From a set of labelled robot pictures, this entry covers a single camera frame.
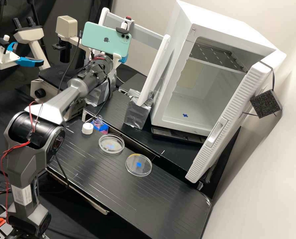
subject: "gray robotic arm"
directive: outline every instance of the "gray robotic arm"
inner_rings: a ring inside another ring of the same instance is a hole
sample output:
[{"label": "gray robotic arm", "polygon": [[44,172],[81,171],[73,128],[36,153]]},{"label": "gray robotic arm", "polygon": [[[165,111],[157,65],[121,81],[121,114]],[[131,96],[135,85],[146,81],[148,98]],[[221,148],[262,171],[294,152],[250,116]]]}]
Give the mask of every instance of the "gray robotic arm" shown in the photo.
[{"label": "gray robotic arm", "polygon": [[[108,56],[91,61],[68,82],[68,88],[43,105],[27,107],[9,122],[4,136],[9,148],[30,141],[11,151],[7,158],[7,174],[14,202],[8,209],[8,223],[13,226],[12,238],[45,238],[51,215],[39,203],[38,173],[52,161],[65,138],[63,115],[75,100],[85,97],[107,79],[113,67]],[[30,112],[33,123],[32,131]]]}]

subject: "smartphone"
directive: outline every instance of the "smartphone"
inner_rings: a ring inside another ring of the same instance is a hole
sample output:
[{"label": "smartphone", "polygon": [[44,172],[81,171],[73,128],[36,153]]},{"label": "smartphone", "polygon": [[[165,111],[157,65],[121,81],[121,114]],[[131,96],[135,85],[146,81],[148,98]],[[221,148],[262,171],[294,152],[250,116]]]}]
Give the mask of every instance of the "smartphone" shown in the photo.
[{"label": "smartphone", "polygon": [[126,57],[131,41],[129,33],[123,34],[115,29],[86,22],[84,26],[82,45],[109,54],[119,54]]}]

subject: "red and black wires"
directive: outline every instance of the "red and black wires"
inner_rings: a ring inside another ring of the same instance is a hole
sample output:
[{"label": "red and black wires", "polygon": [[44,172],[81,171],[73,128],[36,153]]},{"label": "red and black wires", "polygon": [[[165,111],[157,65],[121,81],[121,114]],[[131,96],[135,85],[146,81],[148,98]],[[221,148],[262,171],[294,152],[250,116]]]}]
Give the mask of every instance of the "red and black wires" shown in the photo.
[{"label": "red and black wires", "polygon": [[[42,111],[42,108],[43,108],[43,103],[41,104],[41,107],[40,107],[40,110],[39,110],[39,113],[38,113],[38,116],[36,118],[36,122],[35,122],[35,125],[33,125],[33,117],[32,117],[32,114],[31,114],[31,105],[33,103],[37,103],[36,101],[32,101],[30,104],[29,104],[29,112],[30,112],[30,121],[31,121],[31,126],[32,126],[32,132],[34,133],[35,132],[35,129],[36,129],[36,124],[37,124],[37,120],[38,120],[38,117],[39,115],[41,114],[41,111]],[[6,208],[6,216],[8,215],[8,194],[9,194],[9,181],[8,181],[8,178],[5,174],[5,171],[4,171],[4,168],[3,168],[3,159],[9,154],[11,153],[13,150],[15,149],[18,149],[18,148],[22,148],[22,147],[25,147],[27,146],[28,144],[30,143],[30,141],[28,140],[27,142],[25,143],[21,143],[21,144],[17,144],[17,145],[14,145],[13,147],[11,147],[10,149],[8,150],[5,150],[2,154],[2,157],[1,157],[1,160],[0,160],[0,166],[1,166],[1,170],[2,170],[2,173],[4,175],[4,178],[5,178],[5,182],[6,182],[6,197],[5,197],[5,208]]]}]

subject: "open incubator door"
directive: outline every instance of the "open incubator door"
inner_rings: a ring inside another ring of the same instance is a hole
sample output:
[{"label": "open incubator door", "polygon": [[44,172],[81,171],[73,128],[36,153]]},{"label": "open incubator door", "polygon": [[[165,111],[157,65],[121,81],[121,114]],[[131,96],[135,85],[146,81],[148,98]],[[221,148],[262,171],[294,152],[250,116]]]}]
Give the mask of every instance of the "open incubator door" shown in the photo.
[{"label": "open incubator door", "polygon": [[[261,61],[271,66],[275,72],[285,57],[285,53],[276,50]],[[215,163],[245,119],[246,114],[243,112],[250,111],[250,98],[263,91],[261,86],[271,74],[272,70],[260,62],[250,68],[195,157],[185,176],[189,181],[197,182]]]}]

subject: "black foam block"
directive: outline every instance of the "black foam block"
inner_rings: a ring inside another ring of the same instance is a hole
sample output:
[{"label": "black foam block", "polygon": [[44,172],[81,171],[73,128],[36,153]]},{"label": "black foam block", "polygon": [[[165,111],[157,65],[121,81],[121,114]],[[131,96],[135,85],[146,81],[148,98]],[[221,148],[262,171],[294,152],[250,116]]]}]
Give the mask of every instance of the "black foam block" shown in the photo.
[{"label": "black foam block", "polygon": [[273,90],[265,91],[250,99],[250,102],[259,118],[265,117],[282,109]]}]

